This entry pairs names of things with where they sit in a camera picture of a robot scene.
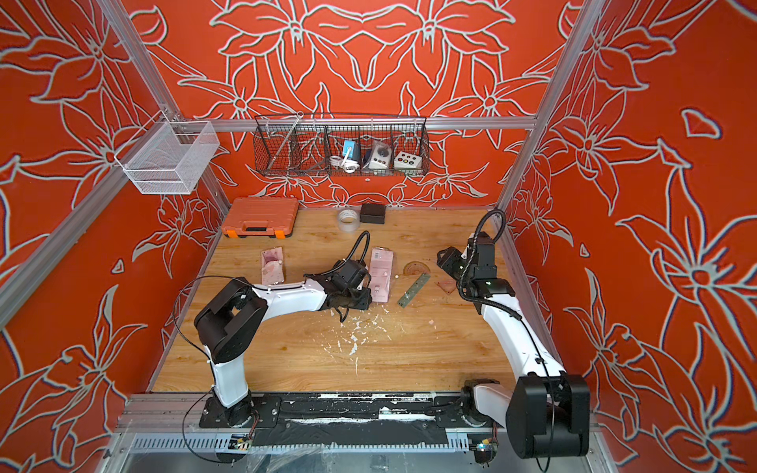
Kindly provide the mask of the clear triangle ruler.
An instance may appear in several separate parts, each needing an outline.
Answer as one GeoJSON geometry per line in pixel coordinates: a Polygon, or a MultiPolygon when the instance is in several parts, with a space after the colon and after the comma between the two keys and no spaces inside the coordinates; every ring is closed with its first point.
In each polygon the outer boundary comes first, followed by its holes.
{"type": "Polygon", "coordinates": [[[437,282],[439,288],[446,294],[451,295],[457,292],[457,281],[453,279],[440,279],[437,282]]]}

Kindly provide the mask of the pink ruler set pouch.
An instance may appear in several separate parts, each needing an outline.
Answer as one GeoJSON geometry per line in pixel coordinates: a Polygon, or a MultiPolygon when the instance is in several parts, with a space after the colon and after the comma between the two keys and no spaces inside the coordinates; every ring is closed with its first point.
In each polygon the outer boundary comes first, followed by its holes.
{"type": "Polygon", "coordinates": [[[390,300],[390,285],[393,278],[394,252],[387,248],[373,248],[369,274],[369,289],[373,302],[386,304],[390,300]]]}

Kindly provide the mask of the clear protractor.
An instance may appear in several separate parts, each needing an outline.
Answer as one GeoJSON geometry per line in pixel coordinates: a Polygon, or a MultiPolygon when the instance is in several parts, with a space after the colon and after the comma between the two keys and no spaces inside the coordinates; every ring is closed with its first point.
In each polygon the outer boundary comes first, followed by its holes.
{"type": "Polygon", "coordinates": [[[430,272],[429,266],[422,261],[408,262],[403,268],[405,276],[420,276],[422,274],[429,274],[430,272]]]}

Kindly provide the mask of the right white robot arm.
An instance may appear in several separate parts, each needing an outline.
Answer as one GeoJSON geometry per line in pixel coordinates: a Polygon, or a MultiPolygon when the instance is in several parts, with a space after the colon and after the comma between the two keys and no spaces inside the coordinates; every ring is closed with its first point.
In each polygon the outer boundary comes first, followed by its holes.
{"type": "Polygon", "coordinates": [[[581,376],[568,374],[535,334],[515,290],[497,276],[492,246],[476,253],[451,246],[438,252],[437,266],[493,330],[516,377],[513,389],[475,382],[468,389],[474,412],[504,426],[520,458],[586,455],[589,387],[581,376]]]}

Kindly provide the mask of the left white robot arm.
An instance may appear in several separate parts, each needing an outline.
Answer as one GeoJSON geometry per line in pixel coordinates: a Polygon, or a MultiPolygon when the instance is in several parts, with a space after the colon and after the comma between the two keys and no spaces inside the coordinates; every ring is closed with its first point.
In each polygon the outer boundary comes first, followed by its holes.
{"type": "Polygon", "coordinates": [[[368,267],[360,260],[341,260],[295,284],[264,286],[232,278],[194,320],[213,376],[201,427],[244,427],[254,419],[244,354],[262,323],[304,311],[335,311],[345,320],[352,309],[369,308],[373,301],[369,281],[368,267]]]}

